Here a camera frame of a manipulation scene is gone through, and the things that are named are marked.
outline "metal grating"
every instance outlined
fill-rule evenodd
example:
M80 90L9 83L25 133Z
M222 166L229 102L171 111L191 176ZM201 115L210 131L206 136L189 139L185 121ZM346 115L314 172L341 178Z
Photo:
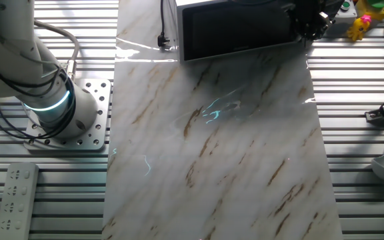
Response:
M113 80L118 1L35 4L38 19L78 36L77 77ZM44 29L36 33L60 61L68 60L73 50L68 39ZM369 168L371 158L384 151L384 129L364 118L366 110L384 102L384 23L361 42L322 39L313 47L308 62L344 238L384 240L384 183ZM16 126L26 128L18 101L7 99L3 109ZM100 239L107 156L107 149L91 155L30 155L23 142L0 130L0 200L8 164L38 163L29 238Z

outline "glowing blue ring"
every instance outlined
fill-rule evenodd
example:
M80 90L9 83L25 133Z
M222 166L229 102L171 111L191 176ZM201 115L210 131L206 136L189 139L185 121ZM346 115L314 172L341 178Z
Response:
M54 108L60 106L60 104L62 104L62 103L67 99L67 97L69 96L69 94L70 94L70 92L67 91L66 94L63 96L63 98L62 98L58 103L54 104L54 105L51 106L51 107L46 107L46 108L43 108L43 109L34 109L34 108L32 108L32 107L30 107L30 106L28 106L28 105L26 105L26 104L25 104L25 106L26 106L27 108L29 108L30 110L34 110L34 111L48 111L48 110L52 110L52 109L54 109Z

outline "marble surface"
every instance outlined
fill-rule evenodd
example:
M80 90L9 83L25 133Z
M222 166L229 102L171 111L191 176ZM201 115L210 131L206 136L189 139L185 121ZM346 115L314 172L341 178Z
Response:
M103 239L342 239L301 46L180 65L120 1Z

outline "electrical outlet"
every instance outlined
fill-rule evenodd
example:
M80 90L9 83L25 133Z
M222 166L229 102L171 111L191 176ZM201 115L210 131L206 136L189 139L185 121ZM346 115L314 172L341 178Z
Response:
M10 164L0 208L0 240L27 240L38 180L33 163Z
M4 208L4 212L12 213L15 209L15 204L14 203L7 203L4 206L2 206L2 208Z
M11 226L11 219L2 220L0 224L0 228L2 230L10 230Z
M11 179L18 180L20 178L20 170L11 171L9 175Z
M7 191L8 195L16 196L17 194L17 186L9 187Z

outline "yellow toy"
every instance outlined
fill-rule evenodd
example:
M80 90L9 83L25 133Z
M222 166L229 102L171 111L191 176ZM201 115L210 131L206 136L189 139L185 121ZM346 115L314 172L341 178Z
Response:
M353 22L352 27L347 30L347 36L352 38L352 41L362 40L364 33L370 27L371 18L368 15L364 15Z
M355 6L358 16L368 15L374 20L382 21L384 19L384 7L377 9L369 5L368 0L359 0Z

